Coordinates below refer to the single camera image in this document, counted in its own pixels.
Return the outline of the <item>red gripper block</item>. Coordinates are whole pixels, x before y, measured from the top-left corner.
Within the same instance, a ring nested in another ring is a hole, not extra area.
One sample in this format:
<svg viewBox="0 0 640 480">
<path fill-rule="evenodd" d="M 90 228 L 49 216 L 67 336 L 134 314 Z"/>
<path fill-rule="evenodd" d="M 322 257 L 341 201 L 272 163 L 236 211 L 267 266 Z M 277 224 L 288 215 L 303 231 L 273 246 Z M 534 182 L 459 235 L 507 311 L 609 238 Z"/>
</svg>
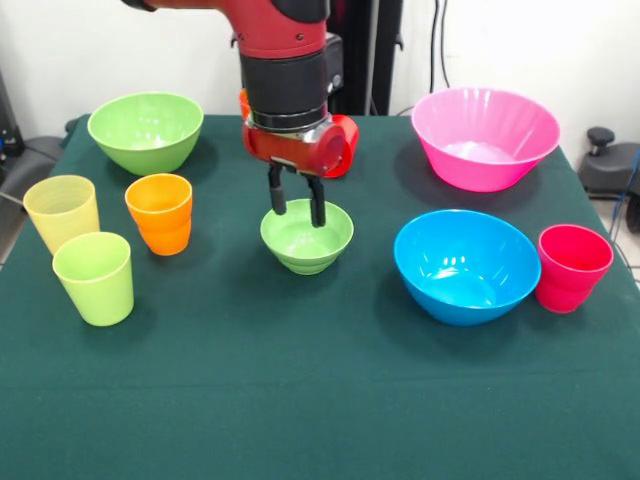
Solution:
<svg viewBox="0 0 640 480">
<path fill-rule="evenodd" d="M 274 213 L 284 215 L 287 211 L 281 184 L 281 165 L 284 165 L 300 174 L 309 174 L 304 177 L 311 192 L 312 226 L 324 227 L 325 195 L 319 177 L 338 178 L 351 168 L 351 118 L 333 115 L 306 132 L 273 133 L 258 128 L 248 117 L 243 123 L 242 134 L 251 155 L 265 162 L 275 162 L 270 164 L 268 171 Z"/>
</svg>

